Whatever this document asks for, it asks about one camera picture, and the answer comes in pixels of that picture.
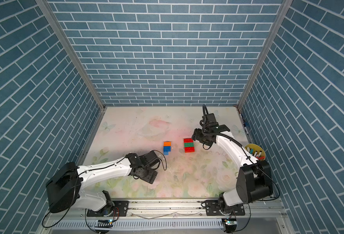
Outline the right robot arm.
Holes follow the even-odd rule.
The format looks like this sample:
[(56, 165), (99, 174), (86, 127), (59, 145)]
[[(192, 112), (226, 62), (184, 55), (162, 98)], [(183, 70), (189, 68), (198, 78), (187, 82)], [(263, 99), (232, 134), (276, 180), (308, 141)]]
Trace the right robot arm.
[(213, 113), (203, 110), (201, 128), (196, 128), (192, 139), (211, 147), (217, 144), (238, 166), (236, 186), (219, 195), (220, 211), (234, 212), (236, 206), (265, 199), (274, 193), (271, 167), (266, 161), (259, 161), (234, 139), (226, 125), (220, 125)]

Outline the red lego brick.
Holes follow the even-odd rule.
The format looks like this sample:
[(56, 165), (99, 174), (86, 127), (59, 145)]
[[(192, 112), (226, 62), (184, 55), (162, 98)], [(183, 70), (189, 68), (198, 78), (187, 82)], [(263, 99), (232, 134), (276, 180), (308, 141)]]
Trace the red lego brick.
[(184, 143), (193, 143), (193, 140), (191, 138), (185, 138), (183, 139)]
[(185, 151), (185, 153), (193, 153), (193, 152), (195, 152), (195, 148), (194, 147), (185, 147), (184, 151)]

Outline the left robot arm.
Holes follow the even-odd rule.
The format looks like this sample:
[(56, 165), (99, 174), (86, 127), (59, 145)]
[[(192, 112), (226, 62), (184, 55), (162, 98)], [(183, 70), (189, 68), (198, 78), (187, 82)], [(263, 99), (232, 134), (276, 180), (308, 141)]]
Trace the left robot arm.
[(87, 188), (111, 178), (131, 176), (153, 184), (163, 160), (161, 153), (150, 151), (144, 155), (129, 153), (125, 157), (95, 164), (77, 166), (69, 162), (46, 183), (49, 212), (59, 213), (70, 208), (88, 209), (108, 215), (114, 207), (109, 192), (94, 193)]

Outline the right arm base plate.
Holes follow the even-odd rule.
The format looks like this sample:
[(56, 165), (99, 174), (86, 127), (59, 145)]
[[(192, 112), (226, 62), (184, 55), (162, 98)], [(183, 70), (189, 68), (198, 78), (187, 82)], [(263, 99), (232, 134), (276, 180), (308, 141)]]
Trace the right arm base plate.
[(206, 216), (244, 216), (245, 210), (242, 204), (227, 206), (223, 201), (217, 199), (205, 200), (201, 203)]

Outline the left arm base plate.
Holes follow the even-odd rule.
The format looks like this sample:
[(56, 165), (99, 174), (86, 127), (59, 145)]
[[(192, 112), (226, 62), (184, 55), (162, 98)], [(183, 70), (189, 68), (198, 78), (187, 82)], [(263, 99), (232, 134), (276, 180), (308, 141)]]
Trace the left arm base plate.
[(127, 200), (115, 200), (113, 205), (106, 205), (104, 208), (95, 212), (88, 210), (86, 215), (88, 217), (122, 217), (126, 216), (128, 212), (129, 201)]

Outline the green long lego brick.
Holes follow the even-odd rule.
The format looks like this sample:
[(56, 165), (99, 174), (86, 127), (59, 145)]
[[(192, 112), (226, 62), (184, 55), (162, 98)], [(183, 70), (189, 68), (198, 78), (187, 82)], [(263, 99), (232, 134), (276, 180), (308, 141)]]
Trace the green long lego brick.
[(194, 144), (193, 142), (186, 142), (184, 143), (184, 147), (187, 148), (187, 147), (194, 147)]

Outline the dark blue lego brick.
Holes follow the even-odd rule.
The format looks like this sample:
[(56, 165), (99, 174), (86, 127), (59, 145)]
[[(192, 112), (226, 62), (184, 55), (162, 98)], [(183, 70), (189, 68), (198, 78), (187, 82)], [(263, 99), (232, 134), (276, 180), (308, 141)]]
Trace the dark blue lego brick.
[(170, 152), (171, 151), (171, 146), (164, 146), (163, 147), (164, 152)]

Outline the red lego brick front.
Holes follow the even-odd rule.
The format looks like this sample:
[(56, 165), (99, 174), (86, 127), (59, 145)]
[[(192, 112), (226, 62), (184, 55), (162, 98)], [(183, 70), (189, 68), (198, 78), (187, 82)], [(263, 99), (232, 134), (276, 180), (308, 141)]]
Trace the red lego brick front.
[(185, 147), (184, 151), (185, 151), (185, 153), (193, 153), (193, 152), (195, 152), (195, 148), (194, 147)]

